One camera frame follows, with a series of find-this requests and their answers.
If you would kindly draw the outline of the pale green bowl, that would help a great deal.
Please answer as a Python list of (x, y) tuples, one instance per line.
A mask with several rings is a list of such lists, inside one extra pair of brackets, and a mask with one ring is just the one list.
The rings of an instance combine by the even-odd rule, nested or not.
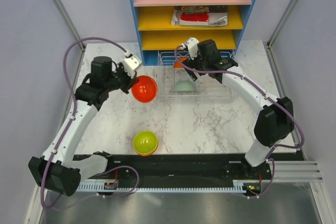
[(173, 93), (194, 93), (196, 92), (195, 84), (190, 79), (180, 79), (173, 87)]

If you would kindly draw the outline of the red plastic bowl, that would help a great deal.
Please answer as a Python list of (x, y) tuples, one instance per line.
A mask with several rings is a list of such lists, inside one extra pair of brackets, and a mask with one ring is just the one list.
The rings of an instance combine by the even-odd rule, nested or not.
[(152, 102), (157, 95), (158, 86), (153, 78), (142, 75), (138, 77), (138, 82), (133, 85), (131, 92), (133, 97), (141, 103)]

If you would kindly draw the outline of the orange bowl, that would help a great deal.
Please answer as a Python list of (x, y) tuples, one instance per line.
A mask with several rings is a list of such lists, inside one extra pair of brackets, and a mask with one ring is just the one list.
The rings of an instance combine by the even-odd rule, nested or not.
[(150, 156), (150, 155), (154, 154), (156, 152), (156, 150), (157, 150), (157, 147), (148, 151), (148, 152), (140, 151), (140, 150), (137, 150), (137, 149), (135, 149), (134, 151), (140, 156)]
[(181, 65), (180, 62), (184, 62), (187, 59), (187, 57), (181, 57), (179, 58), (179, 61), (176, 61), (173, 65), (174, 69), (183, 69), (183, 66)]

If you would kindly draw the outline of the clear wire dish rack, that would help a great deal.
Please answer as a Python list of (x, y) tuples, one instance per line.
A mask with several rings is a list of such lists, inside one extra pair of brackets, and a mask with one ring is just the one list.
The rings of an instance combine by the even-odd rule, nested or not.
[(176, 62), (173, 51), (158, 52), (158, 95), (161, 101), (176, 102), (225, 102), (237, 99), (237, 94), (208, 75), (193, 80)]

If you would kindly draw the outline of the lime green bowl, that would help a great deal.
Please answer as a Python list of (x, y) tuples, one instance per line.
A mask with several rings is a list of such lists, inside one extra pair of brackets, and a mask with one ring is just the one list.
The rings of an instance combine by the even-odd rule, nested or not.
[(158, 147), (159, 141), (156, 135), (151, 131), (139, 132), (132, 141), (133, 149), (148, 152)]

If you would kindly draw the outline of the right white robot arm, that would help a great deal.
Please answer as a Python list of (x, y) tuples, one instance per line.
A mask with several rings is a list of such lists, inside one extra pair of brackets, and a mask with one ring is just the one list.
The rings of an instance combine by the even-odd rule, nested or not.
[(212, 39), (200, 42), (190, 37), (179, 49), (188, 51), (189, 56), (181, 63), (193, 81), (198, 76), (209, 75), (233, 89), (257, 114), (256, 139), (245, 154), (246, 162), (240, 166), (245, 178), (254, 178), (271, 150), (294, 130), (292, 101), (287, 97), (277, 98), (255, 84), (235, 60), (222, 57)]

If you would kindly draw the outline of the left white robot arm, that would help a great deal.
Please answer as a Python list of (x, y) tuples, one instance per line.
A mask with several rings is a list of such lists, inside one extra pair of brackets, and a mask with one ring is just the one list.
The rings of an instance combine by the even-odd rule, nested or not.
[(98, 56), (91, 62), (91, 71), (75, 91), (75, 103), (50, 146), (41, 157), (32, 157), (29, 170), (38, 186), (71, 196), (80, 182), (96, 174), (111, 178), (115, 165), (110, 154), (95, 152), (87, 158), (74, 160), (77, 146), (92, 119), (97, 115), (109, 93), (128, 93), (138, 82), (137, 70), (142, 61), (136, 55), (116, 64), (111, 58)]

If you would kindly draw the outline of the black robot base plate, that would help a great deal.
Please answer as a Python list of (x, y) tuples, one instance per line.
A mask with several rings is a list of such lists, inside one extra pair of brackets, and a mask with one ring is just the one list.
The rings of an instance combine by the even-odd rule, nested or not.
[(258, 182), (271, 178), (272, 166), (249, 168), (243, 154), (115, 155), (107, 174), (124, 187), (229, 187), (236, 180)]

